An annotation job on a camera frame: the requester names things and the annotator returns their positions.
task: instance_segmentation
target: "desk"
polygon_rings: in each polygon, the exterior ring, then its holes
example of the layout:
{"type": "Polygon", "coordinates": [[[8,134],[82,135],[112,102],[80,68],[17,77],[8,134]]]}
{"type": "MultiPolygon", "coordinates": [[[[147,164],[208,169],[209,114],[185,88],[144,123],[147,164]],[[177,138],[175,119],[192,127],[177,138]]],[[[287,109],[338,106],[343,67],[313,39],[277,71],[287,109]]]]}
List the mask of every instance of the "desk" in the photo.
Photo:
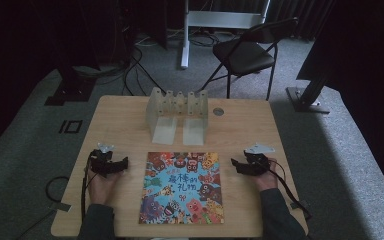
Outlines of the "desk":
{"type": "MultiPolygon", "coordinates": [[[[237,174],[230,158],[243,160],[243,149],[255,142],[276,149],[269,154],[277,158],[286,171],[286,181],[296,195],[295,185],[280,141],[271,108],[262,100],[208,99],[208,130],[203,146],[182,143],[178,121],[173,145],[153,144],[145,122],[148,97],[104,96],[100,99],[62,202],[71,205],[69,212],[58,211],[52,225],[54,236],[77,236],[81,225],[80,199],[82,178],[89,153],[98,142],[114,144],[113,159],[129,157],[129,169],[118,182],[111,205],[115,211],[116,236],[126,237],[258,237],[261,236],[261,211],[258,191],[249,179],[237,174]],[[214,108],[224,115],[216,116],[214,108]],[[147,152],[217,152],[219,153],[225,223],[214,225],[139,224],[143,178],[147,152]]],[[[291,203],[281,188],[288,205],[291,203]]],[[[292,215],[307,231],[301,210],[292,215]]]]}
{"type": "Polygon", "coordinates": [[[189,26],[248,29],[254,25],[264,23],[269,3],[270,0],[265,0],[261,14],[257,14],[189,11],[189,0],[185,0],[185,37],[181,67],[186,69],[189,65],[189,26]]]}

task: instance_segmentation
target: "black chair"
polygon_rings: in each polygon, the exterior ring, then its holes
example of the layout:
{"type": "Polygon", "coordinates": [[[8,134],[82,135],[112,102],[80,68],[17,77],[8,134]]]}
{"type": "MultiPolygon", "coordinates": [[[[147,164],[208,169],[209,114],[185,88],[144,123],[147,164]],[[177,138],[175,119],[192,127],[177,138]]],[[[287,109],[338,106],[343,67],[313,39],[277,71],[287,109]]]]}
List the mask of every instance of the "black chair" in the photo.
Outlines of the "black chair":
{"type": "Polygon", "coordinates": [[[278,46],[277,43],[290,37],[298,24],[297,18],[291,18],[274,23],[258,24],[246,30],[239,39],[218,43],[213,46],[213,54],[220,61],[220,65],[202,86],[227,76],[227,98],[230,98],[231,75],[242,77],[271,67],[270,82],[266,100],[269,100],[273,82],[273,73],[276,66],[278,46]],[[271,44],[267,49],[259,45],[271,44]],[[269,51],[274,48],[274,55],[269,51]],[[227,75],[214,78],[220,68],[227,69],[227,75]]]}

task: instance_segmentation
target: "gray carpet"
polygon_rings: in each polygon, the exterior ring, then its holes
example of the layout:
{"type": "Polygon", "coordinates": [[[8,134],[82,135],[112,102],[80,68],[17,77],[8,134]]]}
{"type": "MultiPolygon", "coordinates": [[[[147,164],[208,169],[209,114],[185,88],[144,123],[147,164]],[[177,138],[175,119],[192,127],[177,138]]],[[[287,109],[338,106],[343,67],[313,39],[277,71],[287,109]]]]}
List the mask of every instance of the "gray carpet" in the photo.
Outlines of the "gray carpet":
{"type": "MultiPolygon", "coordinates": [[[[180,41],[170,40],[167,49],[142,44],[151,46],[139,46],[140,63],[163,89],[197,90],[218,64],[211,48],[191,45],[189,68],[181,70],[180,41]]],[[[313,239],[384,239],[384,177],[340,94],[323,89],[320,100],[331,110],[328,115],[297,113],[288,99],[286,87],[308,84],[295,79],[311,46],[301,40],[281,42],[269,100],[298,194],[311,205],[310,234],[313,239]]],[[[129,73],[128,87],[143,95],[140,84],[149,94],[154,85],[140,69],[137,74],[129,73]]],[[[268,76],[263,71],[233,81],[231,97],[265,99],[268,76]]],[[[101,78],[88,102],[44,106],[59,82],[56,71],[45,77],[0,138],[0,239],[16,239],[48,213],[22,239],[58,239],[50,233],[55,214],[45,186],[54,177],[70,175],[100,96],[120,95],[123,89],[121,78],[101,78]],[[61,132],[64,121],[82,121],[79,132],[61,132]]],[[[210,83],[209,96],[224,98],[225,87],[224,80],[210,83]]],[[[60,198],[65,185],[55,181],[52,196],[60,198]]]]}

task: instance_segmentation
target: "black sleeve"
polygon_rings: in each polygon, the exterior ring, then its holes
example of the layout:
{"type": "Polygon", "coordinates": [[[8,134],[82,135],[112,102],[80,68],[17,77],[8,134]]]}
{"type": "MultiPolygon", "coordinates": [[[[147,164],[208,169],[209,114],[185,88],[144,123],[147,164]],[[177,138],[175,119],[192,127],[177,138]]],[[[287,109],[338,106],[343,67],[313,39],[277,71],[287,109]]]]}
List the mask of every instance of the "black sleeve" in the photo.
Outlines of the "black sleeve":
{"type": "Polygon", "coordinates": [[[306,239],[305,231],[289,213],[279,189],[260,192],[264,240],[306,239]]]}
{"type": "Polygon", "coordinates": [[[99,204],[91,204],[87,209],[77,239],[114,240],[113,208],[99,204]]]}

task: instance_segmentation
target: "colorful book cover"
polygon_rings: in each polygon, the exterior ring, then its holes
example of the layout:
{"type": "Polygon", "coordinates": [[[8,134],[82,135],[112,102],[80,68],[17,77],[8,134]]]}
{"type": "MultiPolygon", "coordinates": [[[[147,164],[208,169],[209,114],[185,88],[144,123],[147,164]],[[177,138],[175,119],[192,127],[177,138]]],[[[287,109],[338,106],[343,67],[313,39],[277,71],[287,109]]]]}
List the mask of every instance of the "colorful book cover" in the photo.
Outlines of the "colorful book cover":
{"type": "Polygon", "coordinates": [[[224,222],[218,154],[149,152],[141,224],[224,222]]]}

